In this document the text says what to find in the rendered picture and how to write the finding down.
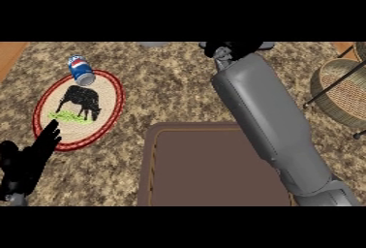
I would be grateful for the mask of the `brown tray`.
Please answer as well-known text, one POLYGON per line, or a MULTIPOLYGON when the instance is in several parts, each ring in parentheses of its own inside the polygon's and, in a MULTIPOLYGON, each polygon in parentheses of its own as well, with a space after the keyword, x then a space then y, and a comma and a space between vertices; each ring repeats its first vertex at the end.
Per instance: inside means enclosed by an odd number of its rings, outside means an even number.
POLYGON ((140 206, 292 206, 279 174, 233 122, 158 123, 146 132, 140 206))

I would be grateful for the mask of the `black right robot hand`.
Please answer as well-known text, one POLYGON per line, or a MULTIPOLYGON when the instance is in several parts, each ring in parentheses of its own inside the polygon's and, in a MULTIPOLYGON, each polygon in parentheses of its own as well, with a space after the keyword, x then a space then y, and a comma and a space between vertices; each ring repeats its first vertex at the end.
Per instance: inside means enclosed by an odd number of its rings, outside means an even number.
POLYGON ((239 60, 249 53, 255 52, 261 46, 261 42, 199 42, 199 47, 205 50, 208 58, 220 58, 226 55, 231 56, 231 60, 239 60))

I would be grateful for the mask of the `wicker tiered basket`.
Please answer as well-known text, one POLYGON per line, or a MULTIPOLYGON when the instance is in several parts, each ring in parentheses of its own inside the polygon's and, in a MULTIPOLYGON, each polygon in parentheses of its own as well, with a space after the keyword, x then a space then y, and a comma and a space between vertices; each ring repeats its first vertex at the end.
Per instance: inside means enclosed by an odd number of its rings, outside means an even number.
POLYGON ((302 107, 316 104, 336 122, 360 129, 352 134, 355 140, 366 137, 366 42, 352 42, 317 69, 310 95, 302 107))

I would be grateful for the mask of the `blue soda can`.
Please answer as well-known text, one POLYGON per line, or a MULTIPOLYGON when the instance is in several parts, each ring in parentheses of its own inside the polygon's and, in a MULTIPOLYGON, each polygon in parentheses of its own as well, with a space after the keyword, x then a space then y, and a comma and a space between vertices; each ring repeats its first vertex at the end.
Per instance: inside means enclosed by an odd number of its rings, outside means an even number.
POLYGON ((68 69, 79 86, 87 86, 94 82, 96 76, 88 62, 81 55, 72 55, 68 58, 68 69))

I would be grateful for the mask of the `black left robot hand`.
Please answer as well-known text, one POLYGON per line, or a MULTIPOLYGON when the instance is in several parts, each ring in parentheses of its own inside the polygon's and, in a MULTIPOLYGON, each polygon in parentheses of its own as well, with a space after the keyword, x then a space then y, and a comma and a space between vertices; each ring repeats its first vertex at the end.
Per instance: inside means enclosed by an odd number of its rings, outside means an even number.
POLYGON ((0 143, 0 170, 4 172, 0 182, 0 201, 6 202, 6 196, 14 193, 23 194, 26 199, 60 140, 59 122, 53 119, 32 145, 23 150, 19 150, 10 140, 0 143))

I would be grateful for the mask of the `oval cow placemat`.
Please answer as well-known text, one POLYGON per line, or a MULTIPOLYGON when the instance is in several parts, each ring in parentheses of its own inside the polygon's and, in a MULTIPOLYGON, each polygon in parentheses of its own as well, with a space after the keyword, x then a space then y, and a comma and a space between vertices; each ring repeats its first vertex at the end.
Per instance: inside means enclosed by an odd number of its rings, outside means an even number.
POLYGON ((110 130, 122 112, 125 102, 124 89, 119 79, 106 71, 94 71, 94 82, 85 86, 99 97, 96 117, 91 111, 84 111, 81 104, 72 101, 62 103, 68 89, 76 86, 73 78, 66 75, 47 88, 32 112, 32 133, 38 137, 53 119, 59 122, 62 141, 56 150, 66 152, 90 145, 110 130))

